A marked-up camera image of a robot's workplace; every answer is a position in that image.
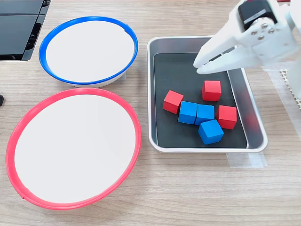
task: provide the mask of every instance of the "black mat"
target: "black mat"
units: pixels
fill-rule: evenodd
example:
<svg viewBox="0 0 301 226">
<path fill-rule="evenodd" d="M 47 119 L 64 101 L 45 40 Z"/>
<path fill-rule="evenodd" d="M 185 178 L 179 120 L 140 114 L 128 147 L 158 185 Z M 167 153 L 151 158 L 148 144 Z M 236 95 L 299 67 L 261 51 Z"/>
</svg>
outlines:
<svg viewBox="0 0 301 226">
<path fill-rule="evenodd" d="M 164 148 L 246 148 L 246 137 L 238 121 L 233 130 L 223 129 L 224 136 L 218 143 L 204 145 L 198 134 L 198 126 L 178 122 L 178 115 L 163 110 L 163 101 L 169 90 L 184 95 L 184 101 L 236 107 L 230 81 L 226 72 L 199 75 L 193 67 L 196 53 L 157 54 L 154 56 L 156 122 L 158 145 Z M 218 102 L 203 101 L 202 87 L 205 80 L 220 80 L 222 96 Z"/>
</svg>

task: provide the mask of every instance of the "metal tray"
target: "metal tray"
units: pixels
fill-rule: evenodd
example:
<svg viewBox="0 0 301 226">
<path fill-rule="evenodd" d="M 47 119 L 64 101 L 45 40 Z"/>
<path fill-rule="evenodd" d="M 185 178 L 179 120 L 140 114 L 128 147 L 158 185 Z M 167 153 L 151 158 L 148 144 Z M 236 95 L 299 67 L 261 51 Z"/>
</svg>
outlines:
<svg viewBox="0 0 301 226">
<path fill-rule="evenodd" d="M 255 100 L 244 69 L 198 75 L 193 61 L 211 36 L 158 37 L 149 41 L 148 126 L 151 145 L 165 153 L 257 153 L 268 144 Z M 222 97 L 218 102 L 203 101 L 204 80 L 220 80 Z M 178 123 L 178 115 L 163 110 L 169 90 L 184 95 L 185 101 L 215 106 L 236 106 L 238 122 L 233 130 L 223 129 L 221 142 L 204 145 L 198 127 Z"/>
</svg>

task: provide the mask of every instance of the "wooden block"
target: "wooden block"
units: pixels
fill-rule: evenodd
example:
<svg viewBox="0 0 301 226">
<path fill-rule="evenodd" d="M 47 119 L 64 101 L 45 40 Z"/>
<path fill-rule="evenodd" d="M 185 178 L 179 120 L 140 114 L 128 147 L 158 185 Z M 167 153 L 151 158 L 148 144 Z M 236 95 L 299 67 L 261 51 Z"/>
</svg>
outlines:
<svg viewBox="0 0 301 226">
<path fill-rule="evenodd" d="M 198 105 L 197 119 L 194 123 L 199 126 L 202 122 L 214 119 L 214 106 L 212 105 Z"/>
<path fill-rule="evenodd" d="M 218 101 L 222 95 L 221 81 L 205 81 L 202 93 L 203 100 Z"/>
<path fill-rule="evenodd" d="M 201 123 L 198 133 L 205 145 L 220 142 L 224 135 L 223 130 L 215 119 Z"/>
<path fill-rule="evenodd" d="M 194 124 L 197 116 L 197 104 L 192 102 L 181 102 L 178 122 Z"/>
<path fill-rule="evenodd" d="M 217 110 L 217 120 L 220 126 L 224 129 L 233 129 L 237 122 L 236 107 L 219 106 Z"/>
<path fill-rule="evenodd" d="M 163 109 L 172 112 L 174 114 L 177 114 L 183 99 L 184 96 L 182 94 L 170 90 L 164 99 Z"/>
</svg>

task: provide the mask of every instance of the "red rim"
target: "red rim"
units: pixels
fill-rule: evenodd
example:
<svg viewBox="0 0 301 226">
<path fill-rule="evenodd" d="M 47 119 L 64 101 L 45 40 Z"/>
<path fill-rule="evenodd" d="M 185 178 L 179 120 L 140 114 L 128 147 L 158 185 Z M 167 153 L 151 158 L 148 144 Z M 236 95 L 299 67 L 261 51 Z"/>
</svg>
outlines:
<svg viewBox="0 0 301 226">
<path fill-rule="evenodd" d="M 19 137 L 21 136 L 21 133 L 27 126 L 27 124 L 44 108 L 48 107 L 49 105 L 53 104 L 54 102 L 64 99 L 66 97 L 76 96 L 76 95 L 83 95 L 83 94 L 90 94 L 90 95 L 97 95 L 106 97 L 108 99 L 111 99 L 118 103 L 120 106 L 122 106 L 126 112 L 131 117 L 134 128 L 135 128 L 135 134 L 136 134 L 136 144 L 135 144 L 135 150 L 133 157 L 127 167 L 127 169 L 124 171 L 124 173 L 121 175 L 121 177 L 113 184 L 111 185 L 107 190 L 102 192 L 99 195 L 96 195 L 92 198 L 80 201 L 80 202 L 73 202 L 73 203 L 54 203 L 54 202 L 48 202 L 43 199 L 38 198 L 34 194 L 32 194 L 21 182 L 19 176 L 17 175 L 16 168 L 15 168 L 15 148 L 16 144 L 18 142 Z M 131 172 L 132 168 L 134 167 L 138 155 L 141 149 L 141 142 L 142 142 L 142 132 L 141 132 L 141 125 L 138 120 L 138 116 L 136 115 L 135 111 L 131 107 L 131 105 L 126 102 L 124 99 L 119 97 L 118 95 L 111 93 L 109 91 L 103 90 L 103 89 L 95 89 L 95 88 L 78 88 L 78 89 L 71 89 L 67 91 L 60 92 L 58 94 L 55 94 L 36 106 L 34 106 L 17 124 L 16 128 L 14 129 L 12 135 L 10 136 L 7 151 L 6 151 L 6 169 L 8 178 L 15 188 L 15 190 L 19 193 L 19 195 L 31 202 L 32 204 L 35 204 L 37 206 L 51 209 L 51 210 L 71 210 L 75 208 L 80 208 L 83 206 L 90 205 L 103 197 L 110 194 L 112 191 L 114 191 L 128 176 L 128 174 Z"/>
</svg>

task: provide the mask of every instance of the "wooden table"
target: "wooden table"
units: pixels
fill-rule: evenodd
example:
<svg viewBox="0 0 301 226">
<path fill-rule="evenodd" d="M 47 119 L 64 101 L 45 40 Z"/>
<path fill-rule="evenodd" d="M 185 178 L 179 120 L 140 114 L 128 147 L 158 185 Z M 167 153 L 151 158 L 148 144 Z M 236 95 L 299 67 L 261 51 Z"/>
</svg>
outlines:
<svg viewBox="0 0 301 226">
<path fill-rule="evenodd" d="M 266 168 L 233 169 L 225 154 L 162 154 L 148 142 L 147 42 L 156 36 L 215 34 L 237 2 L 53 1 L 32 59 L 0 62 L 0 93 L 6 99 L 0 108 L 0 225 L 300 226 L 301 142 L 261 68 L 247 74 L 269 137 Z M 105 89 L 125 98 L 137 112 L 143 130 L 141 154 L 125 182 L 104 199 L 77 210 L 45 210 L 22 200 L 12 187 L 6 174 L 6 145 L 28 110 L 72 88 L 40 66 L 43 38 L 67 20 L 94 15 L 122 20 L 138 36 L 139 54 L 127 79 Z"/>
</svg>

